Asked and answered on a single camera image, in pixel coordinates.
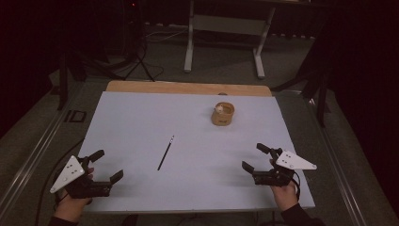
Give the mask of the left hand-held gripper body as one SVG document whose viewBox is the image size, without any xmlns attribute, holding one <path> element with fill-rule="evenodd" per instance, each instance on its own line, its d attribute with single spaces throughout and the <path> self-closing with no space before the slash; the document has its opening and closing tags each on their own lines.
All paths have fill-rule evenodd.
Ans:
<svg viewBox="0 0 399 226">
<path fill-rule="evenodd" d="M 112 186 L 111 182 L 95 182 L 90 179 L 88 167 L 72 155 L 54 181 L 50 192 L 56 194 L 65 189 L 74 199 L 108 197 Z"/>
</svg>

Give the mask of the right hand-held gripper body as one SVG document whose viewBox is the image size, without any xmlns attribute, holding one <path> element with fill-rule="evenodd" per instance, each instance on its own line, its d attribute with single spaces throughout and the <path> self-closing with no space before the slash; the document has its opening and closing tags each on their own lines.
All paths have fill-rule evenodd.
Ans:
<svg viewBox="0 0 399 226">
<path fill-rule="evenodd" d="M 254 170 L 252 177 L 256 185 L 287 186 L 294 177 L 295 170 L 316 170 L 317 166 L 296 153 L 281 148 L 271 149 L 272 169 Z"/>
</svg>

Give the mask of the person's right hand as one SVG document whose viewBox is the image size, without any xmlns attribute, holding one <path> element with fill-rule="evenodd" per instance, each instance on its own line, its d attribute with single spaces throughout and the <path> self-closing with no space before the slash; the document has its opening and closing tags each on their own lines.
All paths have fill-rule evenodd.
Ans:
<svg viewBox="0 0 399 226">
<path fill-rule="evenodd" d="M 286 211 L 298 204 L 295 183 L 291 181 L 287 186 L 270 186 L 274 200 L 280 211 Z"/>
</svg>

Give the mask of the person's left hand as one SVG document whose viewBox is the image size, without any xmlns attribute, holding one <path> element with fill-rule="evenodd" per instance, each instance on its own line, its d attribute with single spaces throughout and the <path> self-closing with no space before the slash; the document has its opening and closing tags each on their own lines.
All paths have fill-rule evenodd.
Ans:
<svg viewBox="0 0 399 226">
<path fill-rule="evenodd" d="M 80 221 L 83 210 L 92 202 L 92 198 L 74 199 L 66 190 L 63 190 L 61 201 L 58 203 L 53 217 Z"/>
</svg>

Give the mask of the floor outlet plate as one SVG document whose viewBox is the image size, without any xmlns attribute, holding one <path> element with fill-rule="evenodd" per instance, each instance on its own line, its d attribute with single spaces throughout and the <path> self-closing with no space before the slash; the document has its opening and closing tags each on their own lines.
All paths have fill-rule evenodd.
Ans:
<svg viewBox="0 0 399 226">
<path fill-rule="evenodd" d="M 69 110 L 67 112 L 66 117 L 64 118 L 64 122 L 76 122 L 81 123 L 84 122 L 87 117 L 86 111 L 80 110 Z"/>
</svg>

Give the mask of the round wooden cup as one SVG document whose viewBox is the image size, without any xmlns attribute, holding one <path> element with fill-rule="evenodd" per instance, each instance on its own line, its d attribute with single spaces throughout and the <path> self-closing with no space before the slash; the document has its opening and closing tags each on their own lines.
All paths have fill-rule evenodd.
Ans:
<svg viewBox="0 0 399 226">
<path fill-rule="evenodd" d="M 216 126 L 230 125 L 232 122 L 232 117 L 235 112 L 234 105 L 231 103 L 220 102 L 220 103 L 216 104 L 215 106 L 219 106 L 219 105 L 223 106 L 223 113 L 218 114 L 214 108 L 214 112 L 211 116 L 212 123 Z"/>
</svg>

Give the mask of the black pencil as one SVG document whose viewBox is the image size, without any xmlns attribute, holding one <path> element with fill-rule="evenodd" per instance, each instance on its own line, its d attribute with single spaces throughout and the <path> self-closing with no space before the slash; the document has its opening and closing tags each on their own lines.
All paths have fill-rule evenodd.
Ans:
<svg viewBox="0 0 399 226">
<path fill-rule="evenodd" d="M 174 135 L 170 138 L 170 141 L 169 141 L 169 143 L 168 143 L 168 145 L 166 147 L 166 150 L 165 150 L 165 152 L 164 152 L 164 154 L 163 154 L 163 156 L 161 158 L 161 161 L 160 161 L 160 163 L 159 163 L 159 165 L 157 167 L 157 170 L 160 170 L 162 168 L 163 163 L 164 163 L 164 161 L 165 161 L 165 159 L 166 159 L 166 157 L 168 155 L 168 151 L 169 151 L 169 149 L 170 149 L 170 147 L 171 147 L 171 145 L 173 143 L 174 138 L 175 138 Z"/>
</svg>

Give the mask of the light blue table mat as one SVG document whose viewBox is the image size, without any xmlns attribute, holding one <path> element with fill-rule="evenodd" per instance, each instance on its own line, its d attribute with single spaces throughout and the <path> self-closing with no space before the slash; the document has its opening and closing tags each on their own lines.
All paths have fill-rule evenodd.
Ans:
<svg viewBox="0 0 399 226">
<path fill-rule="evenodd" d="M 220 102 L 234 105 L 230 125 L 211 121 Z M 269 157 L 257 149 L 258 143 L 294 148 L 273 97 L 106 91 L 80 153 L 104 150 L 94 164 L 96 180 L 119 170 L 124 176 L 109 197 L 95 199 L 88 209 L 140 214 L 273 209 L 270 188 L 255 185 L 242 168 L 245 161 L 256 170 L 269 170 Z"/>
</svg>

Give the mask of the black metal stand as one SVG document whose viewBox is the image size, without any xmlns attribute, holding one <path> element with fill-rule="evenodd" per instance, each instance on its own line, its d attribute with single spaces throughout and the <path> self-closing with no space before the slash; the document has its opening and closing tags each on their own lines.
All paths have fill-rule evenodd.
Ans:
<svg viewBox="0 0 399 226">
<path fill-rule="evenodd" d="M 59 57 L 59 102 L 58 110 L 61 110 L 68 101 L 68 72 L 76 81 L 85 81 L 86 72 L 80 57 L 80 52 L 64 52 Z"/>
<path fill-rule="evenodd" d="M 325 55 L 321 50 L 312 47 L 299 67 L 295 78 L 271 88 L 272 91 L 279 92 L 302 81 L 307 81 L 301 95 L 305 99 L 311 99 L 315 94 L 318 94 L 316 119 L 322 127 L 325 126 L 327 82 L 332 71 L 329 57 L 330 54 Z"/>
</svg>

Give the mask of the black tripod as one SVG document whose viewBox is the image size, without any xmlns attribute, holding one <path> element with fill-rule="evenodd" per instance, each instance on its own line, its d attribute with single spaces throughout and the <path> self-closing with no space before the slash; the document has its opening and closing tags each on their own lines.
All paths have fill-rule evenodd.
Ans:
<svg viewBox="0 0 399 226">
<path fill-rule="evenodd" d="M 123 21 L 123 53 L 133 68 L 126 74 L 127 78 L 138 66 L 141 66 L 147 77 L 154 82 L 144 58 L 147 54 L 144 21 L 140 0 L 120 0 Z"/>
</svg>

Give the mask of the white metal stand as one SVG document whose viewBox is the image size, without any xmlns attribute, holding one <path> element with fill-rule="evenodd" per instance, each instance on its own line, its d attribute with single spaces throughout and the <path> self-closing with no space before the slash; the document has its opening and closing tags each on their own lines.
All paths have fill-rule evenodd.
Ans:
<svg viewBox="0 0 399 226">
<path fill-rule="evenodd" d="M 266 13 L 265 20 L 251 20 L 224 16 L 203 15 L 195 13 L 195 0 L 190 0 L 188 16 L 188 43 L 186 47 L 184 71 L 192 71 L 194 53 L 194 31 L 224 32 L 241 35 L 258 36 L 260 42 L 253 49 L 254 64 L 259 79 L 265 79 L 263 69 L 262 51 L 271 26 L 276 8 L 272 7 Z"/>
</svg>

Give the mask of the metal floor rail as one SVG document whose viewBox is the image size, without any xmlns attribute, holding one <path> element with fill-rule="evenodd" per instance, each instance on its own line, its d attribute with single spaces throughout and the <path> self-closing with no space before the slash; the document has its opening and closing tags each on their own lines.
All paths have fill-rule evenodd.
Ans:
<svg viewBox="0 0 399 226">
<path fill-rule="evenodd" d="M 344 174 L 343 168 L 339 162 L 337 154 L 335 153 L 327 131 L 319 124 L 315 116 L 317 110 L 315 101 L 313 99 L 305 99 L 304 103 L 310 112 L 312 121 L 316 126 L 318 134 L 321 136 L 324 146 L 326 147 L 328 162 L 353 226 L 368 226 L 364 215 L 359 208 L 359 203 L 354 195 L 352 187 L 348 183 L 348 180 Z"/>
<path fill-rule="evenodd" d="M 8 217 L 74 99 L 58 110 L 58 98 L 46 95 L 0 138 L 0 222 Z"/>
</svg>

